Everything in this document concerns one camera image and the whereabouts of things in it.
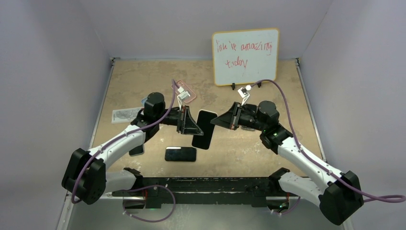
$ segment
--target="pink phone case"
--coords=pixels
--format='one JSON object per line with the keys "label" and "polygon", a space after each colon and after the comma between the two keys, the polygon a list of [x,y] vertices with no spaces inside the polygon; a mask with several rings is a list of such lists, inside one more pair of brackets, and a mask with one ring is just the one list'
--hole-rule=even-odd
{"label": "pink phone case", "polygon": [[183,87],[184,90],[188,91],[190,94],[190,97],[184,100],[185,103],[190,103],[191,101],[193,101],[196,98],[196,94],[193,92],[193,90],[191,90],[191,88],[186,83],[184,83],[182,80],[179,80],[176,83],[180,87]]}

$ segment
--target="whiteboard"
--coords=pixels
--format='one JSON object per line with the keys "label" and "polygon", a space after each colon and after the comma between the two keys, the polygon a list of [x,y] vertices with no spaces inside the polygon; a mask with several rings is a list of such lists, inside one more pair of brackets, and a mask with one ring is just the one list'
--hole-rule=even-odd
{"label": "whiteboard", "polygon": [[276,79],[277,28],[213,34],[213,71],[217,86]]}

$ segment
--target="table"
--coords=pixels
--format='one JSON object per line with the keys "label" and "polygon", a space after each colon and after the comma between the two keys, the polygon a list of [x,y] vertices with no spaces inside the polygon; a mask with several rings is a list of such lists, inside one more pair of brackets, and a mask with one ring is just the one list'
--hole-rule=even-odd
{"label": "table", "polygon": [[[221,115],[234,101],[241,102],[237,90],[233,91],[230,86],[214,85],[213,62],[210,60],[117,60],[93,146],[106,142],[128,125],[111,124],[112,110],[140,107],[141,99],[151,92],[162,93],[169,105],[172,97],[171,79],[183,80],[197,94],[197,98],[189,104],[195,120],[200,109]],[[319,142],[294,60],[278,62],[276,82],[287,97],[293,127],[299,140],[321,158]],[[264,100],[274,102],[280,113],[280,123],[289,129],[283,98],[273,84],[263,83],[261,88],[254,87],[250,94],[249,104],[258,104]],[[259,135],[259,131],[240,128],[233,131],[216,126],[210,149],[198,149],[196,162],[168,162],[164,160],[165,148],[191,146],[192,136],[178,134],[175,126],[160,125],[160,131],[145,144],[143,155],[131,157],[126,154],[109,171],[130,167],[146,177],[260,177],[269,176],[280,167],[285,167],[297,175],[305,176],[292,163],[266,149]]]}

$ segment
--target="phone screen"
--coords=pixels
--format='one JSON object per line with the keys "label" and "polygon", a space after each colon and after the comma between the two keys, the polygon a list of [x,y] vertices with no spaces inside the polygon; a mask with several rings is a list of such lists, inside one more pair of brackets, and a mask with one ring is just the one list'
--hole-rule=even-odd
{"label": "phone screen", "polygon": [[166,161],[196,161],[196,149],[193,147],[167,147]]}
{"label": "phone screen", "polygon": [[214,112],[200,110],[196,124],[203,130],[203,136],[193,136],[192,146],[195,148],[208,150],[212,142],[214,125],[210,121],[217,117]]}

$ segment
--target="white wall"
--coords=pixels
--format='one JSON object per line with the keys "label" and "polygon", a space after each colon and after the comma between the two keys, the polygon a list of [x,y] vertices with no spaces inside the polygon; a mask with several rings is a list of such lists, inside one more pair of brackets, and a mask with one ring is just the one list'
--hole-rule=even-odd
{"label": "white wall", "polygon": [[214,32],[279,27],[300,57],[332,0],[80,0],[111,57],[212,58]]}
{"label": "white wall", "polygon": [[[302,71],[328,161],[364,191],[406,194],[406,2],[334,0]],[[404,229],[406,203],[366,203],[356,230]]]}
{"label": "white wall", "polygon": [[109,58],[78,0],[0,2],[1,229],[55,229],[87,148]]}

